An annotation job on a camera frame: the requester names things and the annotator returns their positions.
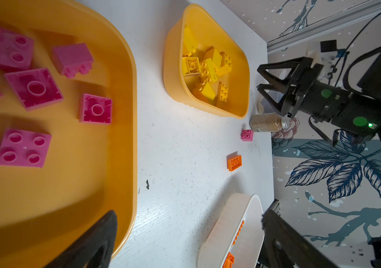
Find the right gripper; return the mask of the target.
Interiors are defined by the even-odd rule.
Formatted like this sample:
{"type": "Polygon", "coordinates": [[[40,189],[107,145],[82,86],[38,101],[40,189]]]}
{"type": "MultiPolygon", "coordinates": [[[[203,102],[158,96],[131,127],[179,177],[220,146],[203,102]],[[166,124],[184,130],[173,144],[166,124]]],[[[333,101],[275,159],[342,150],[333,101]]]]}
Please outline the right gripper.
{"type": "Polygon", "coordinates": [[[308,99],[309,91],[317,81],[324,66],[315,64],[313,58],[300,57],[277,63],[262,64],[257,72],[268,82],[259,84],[258,92],[280,116],[295,117],[308,99]]]}

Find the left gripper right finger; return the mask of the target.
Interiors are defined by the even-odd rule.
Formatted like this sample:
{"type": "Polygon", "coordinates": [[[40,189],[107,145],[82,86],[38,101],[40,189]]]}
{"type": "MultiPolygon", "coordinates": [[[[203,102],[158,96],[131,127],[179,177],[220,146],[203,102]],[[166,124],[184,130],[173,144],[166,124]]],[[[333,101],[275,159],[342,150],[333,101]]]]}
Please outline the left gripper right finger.
{"type": "Polygon", "coordinates": [[[266,211],[261,222],[269,268],[293,268],[295,265],[300,268],[336,267],[274,211],[266,211]]]}

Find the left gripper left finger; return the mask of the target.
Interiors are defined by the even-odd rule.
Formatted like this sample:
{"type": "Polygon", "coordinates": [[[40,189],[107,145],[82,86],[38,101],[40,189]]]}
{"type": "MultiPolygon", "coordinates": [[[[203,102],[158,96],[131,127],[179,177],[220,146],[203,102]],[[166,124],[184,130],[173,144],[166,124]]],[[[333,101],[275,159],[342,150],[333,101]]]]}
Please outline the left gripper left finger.
{"type": "Polygon", "coordinates": [[[117,215],[110,210],[46,267],[107,268],[113,254],[116,234],[117,215]]]}

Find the yellow lego cube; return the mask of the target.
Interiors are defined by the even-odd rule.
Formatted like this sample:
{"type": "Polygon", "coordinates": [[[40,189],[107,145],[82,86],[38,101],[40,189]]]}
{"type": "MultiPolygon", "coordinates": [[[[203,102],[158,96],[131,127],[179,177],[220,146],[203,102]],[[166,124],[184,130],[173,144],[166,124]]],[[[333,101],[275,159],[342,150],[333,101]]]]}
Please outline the yellow lego cube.
{"type": "Polygon", "coordinates": [[[207,50],[204,54],[204,60],[210,59],[216,68],[221,67],[222,55],[216,48],[211,48],[207,50]]]}

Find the yellow lego slope brick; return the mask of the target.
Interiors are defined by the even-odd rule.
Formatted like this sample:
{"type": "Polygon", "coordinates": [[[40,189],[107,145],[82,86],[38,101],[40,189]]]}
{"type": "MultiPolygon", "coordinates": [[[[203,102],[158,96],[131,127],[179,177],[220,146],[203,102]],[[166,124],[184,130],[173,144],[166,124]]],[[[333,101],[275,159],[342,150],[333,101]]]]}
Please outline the yellow lego slope brick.
{"type": "Polygon", "coordinates": [[[213,88],[211,87],[211,85],[209,83],[206,83],[206,82],[198,83],[195,86],[195,88],[192,90],[192,94],[196,98],[198,98],[198,99],[200,99],[200,100],[202,100],[202,101],[204,101],[210,105],[214,104],[214,101],[216,98],[216,94],[215,94],[213,88]]]}

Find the pink lego studded brick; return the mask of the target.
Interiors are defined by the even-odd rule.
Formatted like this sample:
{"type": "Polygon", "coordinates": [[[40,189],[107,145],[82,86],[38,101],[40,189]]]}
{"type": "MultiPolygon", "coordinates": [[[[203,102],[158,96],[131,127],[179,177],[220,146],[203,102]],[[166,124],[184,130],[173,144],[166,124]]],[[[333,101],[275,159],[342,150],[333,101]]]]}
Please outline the pink lego studded brick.
{"type": "Polygon", "coordinates": [[[33,39],[0,27],[0,70],[29,70],[33,56],[33,39]]]}

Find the orange long studded lego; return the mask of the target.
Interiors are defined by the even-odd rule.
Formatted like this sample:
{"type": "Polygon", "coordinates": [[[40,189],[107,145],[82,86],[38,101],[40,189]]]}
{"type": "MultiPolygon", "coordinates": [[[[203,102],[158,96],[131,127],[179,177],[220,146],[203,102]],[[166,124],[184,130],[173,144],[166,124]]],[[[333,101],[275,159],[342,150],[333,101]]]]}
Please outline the orange long studded lego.
{"type": "Polygon", "coordinates": [[[242,230],[244,224],[245,224],[245,221],[242,221],[241,224],[240,224],[240,226],[239,226],[239,228],[238,228],[238,231],[237,231],[237,233],[236,233],[236,235],[235,235],[235,238],[234,238],[234,240],[233,240],[233,245],[235,245],[235,243],[236,243],[236,241],[237,241],[237,239],[238,239],[238,237],[239,237],[239,235],[240,235],[240,232],[241,232],[241,230],[242,230]]]}

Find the orange curved lego piece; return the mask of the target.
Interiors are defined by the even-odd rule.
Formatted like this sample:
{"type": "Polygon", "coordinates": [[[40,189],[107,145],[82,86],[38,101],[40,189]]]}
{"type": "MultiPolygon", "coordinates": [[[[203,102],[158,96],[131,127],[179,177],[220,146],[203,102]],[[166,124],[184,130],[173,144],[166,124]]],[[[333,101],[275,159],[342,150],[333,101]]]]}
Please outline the orange curved lego piece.
{"type": "Polygon", "coordinates": [[[232,268],[235,263],[235,257],[229,252],[226,256],[226,259],[223,263],[222,268],[232,268]]]}

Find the yellow lego large slope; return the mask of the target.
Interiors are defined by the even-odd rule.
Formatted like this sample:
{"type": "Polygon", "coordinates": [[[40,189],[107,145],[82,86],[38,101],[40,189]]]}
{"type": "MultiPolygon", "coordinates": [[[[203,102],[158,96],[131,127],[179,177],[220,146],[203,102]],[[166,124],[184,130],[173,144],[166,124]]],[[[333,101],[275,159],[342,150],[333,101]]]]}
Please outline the yellow lego large slope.
{"type": "Polygon", "coordinates": [[[216,74],[218,76],[223,76],[232,71],[232,58],[225,52],[221,52],[221,61],[216,69],[216,74]]]}

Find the yellow long lego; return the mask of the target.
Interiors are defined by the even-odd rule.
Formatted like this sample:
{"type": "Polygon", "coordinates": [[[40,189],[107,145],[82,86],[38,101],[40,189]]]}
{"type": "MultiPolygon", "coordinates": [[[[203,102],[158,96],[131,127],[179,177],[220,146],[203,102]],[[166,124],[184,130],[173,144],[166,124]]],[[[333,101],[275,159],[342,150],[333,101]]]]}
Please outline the yellow long lego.
{"type": "Polygon", "coordinates": [[[228,102],[228,92],[229,89],[226,87],[226,85],[222,82],[219,82],[216,107],[220,109],[226,108],[228,102]]]}

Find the yellow lego hollow brick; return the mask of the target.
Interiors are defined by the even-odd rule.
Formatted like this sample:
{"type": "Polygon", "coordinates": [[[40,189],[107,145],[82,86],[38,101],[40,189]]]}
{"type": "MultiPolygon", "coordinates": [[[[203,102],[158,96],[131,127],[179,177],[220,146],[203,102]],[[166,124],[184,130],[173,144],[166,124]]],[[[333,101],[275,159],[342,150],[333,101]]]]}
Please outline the yellow lego hollow brick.
{"type": "Polygon", "coordinates": [[[203,60],[200,63],[200,81],[205,83],[214,83],[218,80],[218,77],[216,75],[216,68],[212,61],[212,59],[206,59],[203,60]]]}

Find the yellow lego arch brick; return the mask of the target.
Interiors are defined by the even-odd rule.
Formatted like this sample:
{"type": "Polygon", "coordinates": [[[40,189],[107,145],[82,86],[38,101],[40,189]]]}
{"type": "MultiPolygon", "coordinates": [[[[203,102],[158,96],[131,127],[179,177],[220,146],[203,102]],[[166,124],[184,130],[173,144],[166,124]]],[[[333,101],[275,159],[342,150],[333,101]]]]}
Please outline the yellow lego arch brick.
{"type": "Polygon", "coordinates": [[[201,69],[198,57],[183,57],[182,73],[184,77],[200,76],[201,69]]]}

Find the small yellow lego brick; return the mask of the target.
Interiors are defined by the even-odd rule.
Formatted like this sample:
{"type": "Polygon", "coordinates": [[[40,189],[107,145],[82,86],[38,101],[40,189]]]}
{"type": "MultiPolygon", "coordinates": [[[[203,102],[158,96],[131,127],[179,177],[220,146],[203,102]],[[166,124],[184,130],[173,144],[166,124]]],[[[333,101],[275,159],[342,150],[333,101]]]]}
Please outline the small yellow lego brick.
{"type": "Polygon", "coordinates": [[[198,43],[189,27],[184,29],[183,52],[184,57],[191,57],[197,51],[198,43]]]}

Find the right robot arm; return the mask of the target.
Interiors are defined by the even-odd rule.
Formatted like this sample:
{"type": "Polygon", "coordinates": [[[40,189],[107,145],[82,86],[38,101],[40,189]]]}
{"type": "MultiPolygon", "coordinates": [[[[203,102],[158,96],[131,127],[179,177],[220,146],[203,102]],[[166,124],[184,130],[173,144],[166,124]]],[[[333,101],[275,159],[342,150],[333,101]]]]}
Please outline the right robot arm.
{"type": "Polygon", "coordinates": [[[308,57],[260,65],[257,71],[267,84],[258,85],[257,90],[282,117],[294,118],[301,111],[315,122],[328,122],[349,132],[354,144],[375,135],[381,141],[381,47],[360,56],[351,66],[374,55],[376,60],[357,84],[360,90],[349,85],[350,69],[343,76],[342,88],[320,82],[323,66],[308,57]]]}

